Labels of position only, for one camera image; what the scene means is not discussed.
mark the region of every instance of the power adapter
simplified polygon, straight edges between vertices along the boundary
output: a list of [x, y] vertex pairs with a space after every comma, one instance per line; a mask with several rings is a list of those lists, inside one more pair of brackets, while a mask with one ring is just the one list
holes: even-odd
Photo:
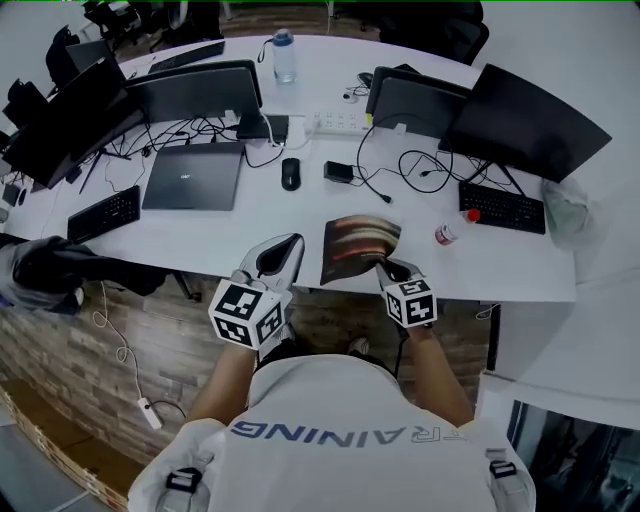
[[353, 166], [327, 161], [324, 164], [324, 177], [336, 183], [351, 183], [353, 181]]

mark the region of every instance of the keyboard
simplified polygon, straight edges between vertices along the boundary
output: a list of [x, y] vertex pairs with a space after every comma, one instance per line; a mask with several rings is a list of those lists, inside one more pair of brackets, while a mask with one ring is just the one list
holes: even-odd
[[186, 64], [191, 64], [192, 62], [208, 59], [210, 57], [217, 57], [218, 55], [222, 55], [223, 51], [224, 41], [222, 41], [221, 43], [203, 46], [202, 48], [196, 48], [195, 50], [191, 50], [190, 52], [181, 53], [180, 55], [176, 55], [175, 57], [170, 57], [168, 59], [161, 60], [160, 62], [156, 62], [149, 68], [149, 73], [175, 69], [179, 68], [180, 66], [185, 66]]
[[544, 235], [544, 203], [520, 194], [474, 185], [458, 184], [460, 211], [480, 210], [478, 224]]
[[140, 187], [107, 197], [69, 217], [67, 239], [81, 244], [140, 219]]

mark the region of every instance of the white cable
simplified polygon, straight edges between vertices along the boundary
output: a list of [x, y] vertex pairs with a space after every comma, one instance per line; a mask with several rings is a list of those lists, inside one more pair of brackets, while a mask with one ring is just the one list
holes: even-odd
[[[115, 332], [118, 336], [120, 336], [120, 339], [122, 340], [122, 346], [118, 347], [118, 350], [116, 350], [116, 359], [120, 363], [125, 363], [127, 361], [127, 357], [129, 356], [129, 354], [131, 354], [131, 357], [133, 359], [133, 366], [135, 369], [135, 379], [136, 379], [136, 388], [138, 388], [138, 396], [139, 398], [144, 398], [142, 396], [142, 390], [140, 389], [140, 380], [138, 378], [138, 360], [136, 359], [136, 354], [129, 347], [129, 343], [127, 343], [127, 340], [125, 339], [125, 337], [122, 334], [120, 334], [120, 331], [118, 331], [118, 329], [116, 329], [111, 323], [111, 320], [109, 320], [109, 310], [107, 309], [107, 292], [104, 289], [104, 281], [100, 281], [100, 284], [102, 285], [102, 298], [104, 300], [104, 314], [100, 311], [94, 311], [92, 315], [93, 323], [96, 324], [96, 327], [100, 329], [103, 329], [108, 325], [113, 329], [113, 332]], [[102, 319], [103, 323], [98, 323], [98, 321], [96, 320], [96, 315], [98, 315], [98, 317]]]
[[480, 311], [476, 314], [476, 320], [489, 320], [489, 318], [491, 318], [491, 311], [493, 311], [494, 308], [500, 306], [501, 304], [501, 302], [497, 302], [496, 304], [492, 304], [491, 307]]

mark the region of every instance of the shoe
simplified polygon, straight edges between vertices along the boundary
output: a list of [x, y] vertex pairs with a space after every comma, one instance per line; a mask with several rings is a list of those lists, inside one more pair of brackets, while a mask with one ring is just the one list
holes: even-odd
[[369, 340], [364, 336], [356, 338], [349, 343], [349, 350], [347, 351], [347, 354], [351, 352], [360, 352], [363, 356], [366, 356], [369, 353]]
[[280, 340], [280, 343], [282, 343], [284, 340], [295, 342], [296, 331], [294, 331], [293, 327], [291, 327], [291, 324], [287, 322], [282, 327], [280, 327], [280, 330], [276, 333], [275, 337]]

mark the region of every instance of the gray laptop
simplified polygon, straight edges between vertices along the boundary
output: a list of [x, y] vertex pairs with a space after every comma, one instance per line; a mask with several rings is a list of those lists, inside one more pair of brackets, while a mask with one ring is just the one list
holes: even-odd
[[143, 210], [233, 210], [244, 143], [162, 148], [156, 156]]

